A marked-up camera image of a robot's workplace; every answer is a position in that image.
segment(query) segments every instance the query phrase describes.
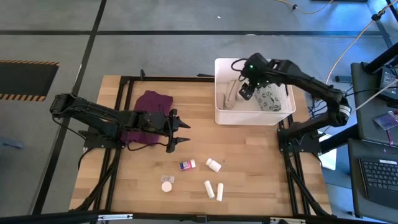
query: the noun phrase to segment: keyboard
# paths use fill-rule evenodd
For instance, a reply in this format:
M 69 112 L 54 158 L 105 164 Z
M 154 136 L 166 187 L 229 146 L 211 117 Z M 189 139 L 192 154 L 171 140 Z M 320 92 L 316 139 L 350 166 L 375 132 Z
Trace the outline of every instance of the keyboard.
M 398 162 L 386 159 L 360 159 L 368 200 L 398 209 Z

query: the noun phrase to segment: small white container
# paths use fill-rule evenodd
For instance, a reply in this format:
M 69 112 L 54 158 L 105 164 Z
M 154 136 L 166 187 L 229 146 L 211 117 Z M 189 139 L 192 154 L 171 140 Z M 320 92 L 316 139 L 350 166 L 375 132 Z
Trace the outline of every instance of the small white container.
M 208 159 L 206 161 L 206 165 L 208 165 L 208 167 L 210 167 L 210 169 L 214 170 L 215 172 L 218 172 L 221 169 L 221 165 L 213 159 Z
M 217 201 L 221 202 L 223 200 L 224 184 L 218 183 L 217 186 Z
M 210 184 L 209 180 L 205 181 L 205 188 L 206 188 L 206 192 L 207 192 L 207 195 L 209 196 L 209 198 L 214 198 L 215 197 L 214 191 L 213 191 L 213 188 L 211 188 L 211 184 Z
M 172 183 L 170 183 L 169 181 L 165 181 L 162 184 L 162 190 L 164 192 L 170 192 L 172 190 Z
M 225 93 L 228 83 L 237 80 L 240 72 L 231 69 L 231 64 L 238 58 L 218 58 L 215 60 L 215 96 L 217 93 Z M 235 69 L 242 69 L 245 61 L 234 64 Z M 252 97 L 248 101 L 239 101 L 231 110 L 217 108 L 217 97 L 215 97 L 215 121 L 217 124 L 232 125 L 268 125 L 273 126 L 294 113 L 296 106 L 291 85 L 282 84 L 274 93 L 281 103 L 280 111 L 263 111 Z

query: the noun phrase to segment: yellow cable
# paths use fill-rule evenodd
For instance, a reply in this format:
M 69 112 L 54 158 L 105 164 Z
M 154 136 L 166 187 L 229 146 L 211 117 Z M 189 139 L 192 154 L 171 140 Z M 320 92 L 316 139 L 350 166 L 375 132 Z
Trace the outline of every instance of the yellow cable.
M 395 2 L 397 2 L 398 0 L 393 1 L 392 3 L 388 4 L 386 7 L 384 7 L 383 9 L 380 10 L 380 12 L 377 14 L 378 16 L 380 16 L 381 14 L 384 13 L 384 11 L 390 7 L 391 5 L 393 5 Z M 362 36 L 362 34 L 368 29 L 368 27 L 373 23 L 374 21 L 371 21 L 362 31 L 361 33 L 354 39 L 354 41 L 352 41 L 352 43 L 349 44 L 349 46 L 343 51 L 343 53 L 340 55 L 340 57 L 337 59 L 337 61 L 335 62 L 335 64 L 333 65 L 333 67 L 331 68 L 328 78 L 326 79 L 326 84 L 328 84 L 328 81 L 330 79 L 330 75 L 331 73 L 334 71 L 337 63 L 341 60 L 341 58 L 344 56 L 344 54 L 347 52 L 347 50 Z
M 288 4 L 288 5 L 290 5 L 290 6 L 294 6 L 294 4 L 292 4 L 292 3 L 288 2 L 288 1 L 285 1 L 285 0 L 275 0 L 275 1 L 279 1 L 279 2 L 282 2 L 282 3 Z M 316 10 L 315 12 L 305 12 L 305 11 L 301 10 L 298 6 L 297 6 L 296 9 L 299 10 L 300 12 L 304 13 L 304 14 L 312 15 L 312 14 L 318 13 L 318 12 L 320 12 L 322 9 L 326 8 L 326 7 L 327 7 L 328 5 L 330 5 L 330 3 L 332 3 L 333 1 L 334 1 L 334 0 L 330 0 L 328 4 L 324 5 L 322 8 Z

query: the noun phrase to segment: small bottle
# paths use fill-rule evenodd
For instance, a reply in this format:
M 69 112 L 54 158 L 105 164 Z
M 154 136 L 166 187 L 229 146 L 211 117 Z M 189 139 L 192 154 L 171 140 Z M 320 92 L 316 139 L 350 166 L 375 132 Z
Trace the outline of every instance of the small bottle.
M 206 192 L 207 192 L 207 195 L 209 196 L 209 198 L 214 198 L 215 197 L 214 191 L 213 191 L 213 188 L 211 187 L 209 180 L 205 181 L 205 188 L 206 188 Z
M 214 170 L 215 172 L 218 172 L 221 169 L 221 165 L 213 159 L 208 159 L 206 161 L 206 165 L 208 165 L 210 169 Z
M 217 201 L 221 202 L 223 200 L 224 184 L 218 183 L 217 186 Z
M 195 164 L 195 161 L 193 159 L 191 159 L 190 161 L 180 162 L 181 170 L 189 170 L 195 168 L 196 166 L 197 165 Z

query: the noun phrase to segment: patterned object in bin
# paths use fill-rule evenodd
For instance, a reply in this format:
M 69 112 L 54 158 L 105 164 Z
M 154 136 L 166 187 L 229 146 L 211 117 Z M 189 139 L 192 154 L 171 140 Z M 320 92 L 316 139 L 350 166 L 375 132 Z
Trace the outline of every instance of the patterned object in bin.
M 276 84 L 270 84 L 266 87 L 258 88 L 254 92 L 254 97 L 256 97 L 256 100 L 259 103 L 261 110 L 280 111 L 282 109 L 279 98 L 276 95 L 277 88 L 278 86 Z

